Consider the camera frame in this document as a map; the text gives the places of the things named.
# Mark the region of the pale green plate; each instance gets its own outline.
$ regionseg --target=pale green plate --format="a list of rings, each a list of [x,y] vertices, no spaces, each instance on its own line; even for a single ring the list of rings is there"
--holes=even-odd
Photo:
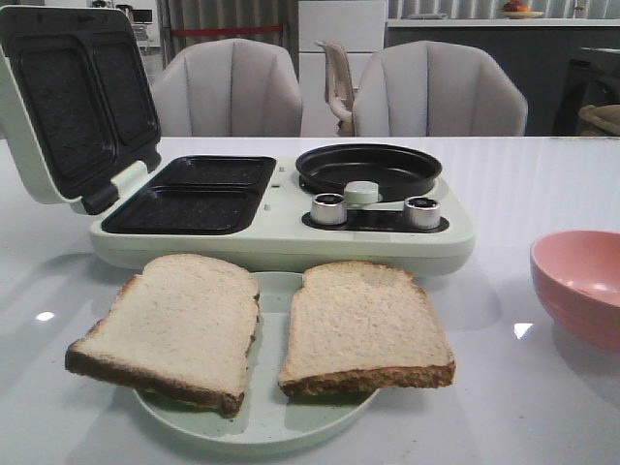
[[[303,399],[284,395],[277,380],[287,349],[291,298],[301,286],[301,275],[254,274],[261,289],[261,321],[250,347],[249,387],[238,416],[221,418],[150,392],[136,395],[153,417],[219,451],[262,454],[305,448],[351,424],[377,391]]]

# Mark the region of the pink bowl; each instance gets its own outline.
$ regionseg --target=pink bowl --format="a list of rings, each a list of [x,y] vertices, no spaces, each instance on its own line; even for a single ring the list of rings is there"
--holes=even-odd
[[[564,329],[620,352],[620,233],[544,235],[530,253],[536,294]]]

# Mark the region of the white bread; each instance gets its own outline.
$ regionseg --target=white bread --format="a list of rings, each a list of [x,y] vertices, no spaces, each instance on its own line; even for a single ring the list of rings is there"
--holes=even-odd
[[[69,347],[65,366],[232,417],[243,401],[258,293],[256,278],[232,263],[191,254],[161,257]]]
[[[279,376],[287,395],[450,385],[454,357],[422,288],[405,270],[327,263],[303,275]]]

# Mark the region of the chair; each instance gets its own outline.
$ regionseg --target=chair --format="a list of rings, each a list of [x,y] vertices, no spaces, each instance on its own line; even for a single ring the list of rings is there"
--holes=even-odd
[[[363,137],[522,136],[527,102],[486,52],[420,41],[373,54],[353,118]]]
[[[338,118],[338,135],[352,136],[355,98],[347,51],[334,42],[316,42],[325,52],[325,102]]]
[[[298,137],[301,91],[282,47],[226,39],[181,50],[153,82],[162,136]]]

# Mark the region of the black round pan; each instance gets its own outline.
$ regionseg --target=black round pan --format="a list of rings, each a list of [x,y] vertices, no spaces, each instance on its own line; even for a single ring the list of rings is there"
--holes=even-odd
[[[342,194],[352,181],[379,185],[382,202],[402,201],[430,191],[442,165],[412,148],[379,143],[345,143],[302,154],[295,163],[299,185],[313,193]]]

